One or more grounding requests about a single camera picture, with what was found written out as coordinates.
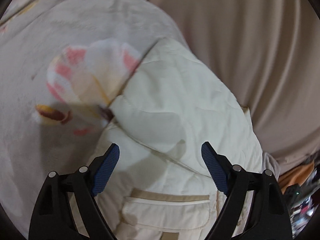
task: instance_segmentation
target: beige curtain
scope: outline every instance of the beige curtain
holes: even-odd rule
[[[148,0],[249,106],[281,173],[320,148],[320,20],[307,0]]]

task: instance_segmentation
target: fabric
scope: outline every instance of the fabric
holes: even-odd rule
[[[148,0],[249,106],[281,174],[320,149],[320,21],[308,0]]]
[[[70,77],[72,82],[60,82],[63,72],[52,73],[52,68],[53,72],[57,70],[53,59],[73,55],[71,61],[78,60],[82,55],[79,46],[90,54],[96,51],[90,45],[111,39],[116,46],[104,43],[106,61],[109,69],[118,71],[126,66],[122,62],[125,53],[120,53],[116,61],[111,48],[115,53],[127,51],[129,56],[132,51],[144,55],[163,37],[186,46],[172,19],[144,0],[38,0],[0,34],[0,203],[25,237],[47,174],[52,170],[72,173],[84,165],[96,147],[103,122],[108,121],[104,111],[99,113],[100,122],[86,118],[83,110],[88,100],[92,100],[89,109],[96,110],[101,98],[88,98],[87,90],[81,90],[84,86],[76,88],[76,96],[82,99],[76,103],[57,91],[63,88],[71,93],[69,84],[80,86],[85,82],[78,79],[81,75]],[[99,58],[89,54],[84,60]],[[70,61],[64,63],[71,67]],[[86,63],[80,67],[92,70],[99,78],[96,71],[101,68],[92,61]],[[48,84],[55,85],[55,81],[56,86],[50,90]],[[91,95],[97,95],[97,87],[92,88]]]
[[[262,153],[262,171],[266,169],[271,170],[276,180],[278,180],[280,175],[279,163],[269,153],[263,152]]]
[[[161,240],[178,240],[179,233],[163,232]]]
[[[111,142],[120,148],[114,172],[96,197],[119,240],[157,240],[162,232],[206,237],[226,197],[201,157],[205,141],[232,164],[261,170],[260,144],[236,98],[173,39],[161,39],[148,52],[110,108],[115,119],[90,161]],[[74,199],[71,205],[75,214]],[[247,195],[234,234],[243,230],[250,206]],[[85,234],[80,216],[74,217]]]
[[[278,184],[282,193],[284,193],[287,187],[291,185],[298,183],[301,186],[308,179],[314,168],[315,163],[312,161],[309,164],[295,167],[294,169],[281,175],[278,179]]]
[[[113,117],[108,106],[141,59],[141,53],[116,39],[96,41],[89,47],[66,47],[50,63],[46,85],[58,101],[69,105],[68,113],[72,114],[57,118],[56,110],[47,111],[46,106],[37,105],[36,117],[42,124],[54,125],[55,121],[66,124],[77,115],[86,124],[78,122],[75,135],[102,129]]]

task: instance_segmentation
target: jacket pocket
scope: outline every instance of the jacket pocket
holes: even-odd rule
[[[208,195],[167,195],[134,189],[122,209],[122,223],[129,226],[119,229],[132,235],[134,227],[136,234],[132,239],[138,240],[152,231],[157,235],[154,239],[196,240],[209,222],[209,202]],[[125,232],[117,232],[122,239],[131,239],[124,237]]]

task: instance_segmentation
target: blue rubber pad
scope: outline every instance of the blue rubber pad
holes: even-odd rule
[[[219,164],[219,161],[215,157],[217,153],[213,153],[212,150],[213,149],[210,149],[209,146],[204,143],[201,147],[201,155],[214,183],[216,184],[217,189],[227,195],[228,175],[225,173],[225,171]]]
[[[118,145],[114,145],[108,156],[102,162],[100,168],[97,170],[93,178],[93,187],[91,193],[93,196],[101,193],[107,185],[107,182],[113,172],[120,156],[120,150]]]

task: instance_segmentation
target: pocket flap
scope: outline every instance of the pocket flap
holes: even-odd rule
[[[128,224],[164,232],[179,232],[202,228],[209,221],[210,201],[207,195],[176,196],[147,193],[153,196],[152,199],[137,197],[126,199],[122,216]],[[163,196],[167,196],[171,201],[161,201]]]

